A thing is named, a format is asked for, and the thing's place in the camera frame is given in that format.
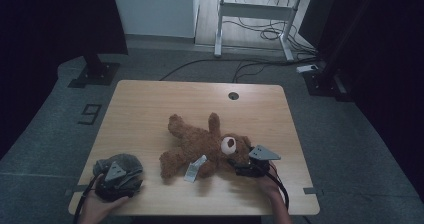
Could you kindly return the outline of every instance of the carpeted floor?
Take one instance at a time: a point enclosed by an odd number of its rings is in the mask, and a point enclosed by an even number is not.
[[[0,162],[0,223],[70,223],[68,204],[119,80],[232,82],[240,62],[225,59],[266,58],[226,53],[132,48],[129,56],[103,55],[121,64],[110,86],[68,88],[85,63],[62,64],[59,80],[26,131]],[[256,73],[262,67],[243,70]],[[307,92],[296,65],[271,66],[241,83],[281,85],[286,93],[321,211],[293,216],[294,223],[422,223],[424,205],[376,131],[354,103],[314,97]],[[100,104],[93,125],[78,124],[87,104]],[[104,223],[131,223],[109,217]],[[262,223],[271,223],[263,217]]]

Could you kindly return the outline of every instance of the white wall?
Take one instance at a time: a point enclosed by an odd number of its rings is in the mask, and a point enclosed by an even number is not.
[[[194,38],[199,0],[116,0],[125,34]]]

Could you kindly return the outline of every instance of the teddy bear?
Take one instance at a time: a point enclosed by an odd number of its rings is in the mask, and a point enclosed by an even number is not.
[[[234,133],[221,136],[220,120],[216,113],[210,114],[208,125],[209,130],[205,130],[185,123],[177,114],[169,118],[168,130],[180,140],[180,144],[159,158],[163,179],[175,176],[180,168],[194,163],[203,155],[207,160],[197,173],[201,178],[212,176],[218,169],[234,171],[228,159],[241,164],[249,163],[251,142],[247,136]]]

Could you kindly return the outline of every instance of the teddy bear's snout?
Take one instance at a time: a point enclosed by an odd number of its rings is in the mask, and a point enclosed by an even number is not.
[[[221,151],[226,155],[236,152],[236,140],[233,137],[225,137],[221,142]]]

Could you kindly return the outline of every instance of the wooden table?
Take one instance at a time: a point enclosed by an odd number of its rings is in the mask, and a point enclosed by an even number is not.
[[[237,100],[229,93],[239,95]],[[290,196],[289,213],[319,212],[313,187],[283,88],[276,85],[121,81],[118,83],[78,185],[87,185],[96,160],[119,153],[137,156],[144,167],[141,192],[117,215],[269,215],[268,200],[256,183],[234,173],[219,172],[194,183],[183,180],[185,170],[169,180],[160,177],[159,156],[177,144],[168,129],[176,113],[187,123],[208,129],[216,112],[221,132],[246,135],[280,154],[274,161]],[[74,214],[81,192],[69,205]]]
[[[293,6],[269,6],[269,5],[252,5],[245,3],[228,3],[225,0],[220,0],[218,11],[218,29],[215,36],[215,50],[214,55],[221,56],[222,48],[222,18],[224,16],[230,17],[244,17],[256,19],[269,19],[286,21],[284,32],[279,40],[283,47],[284,54],[288,61],[293,61],[293,55],[290,50],[290,43],[288,42],[288,35],[293,25],[294,18],[299,7],[300,0],[296,0]]]

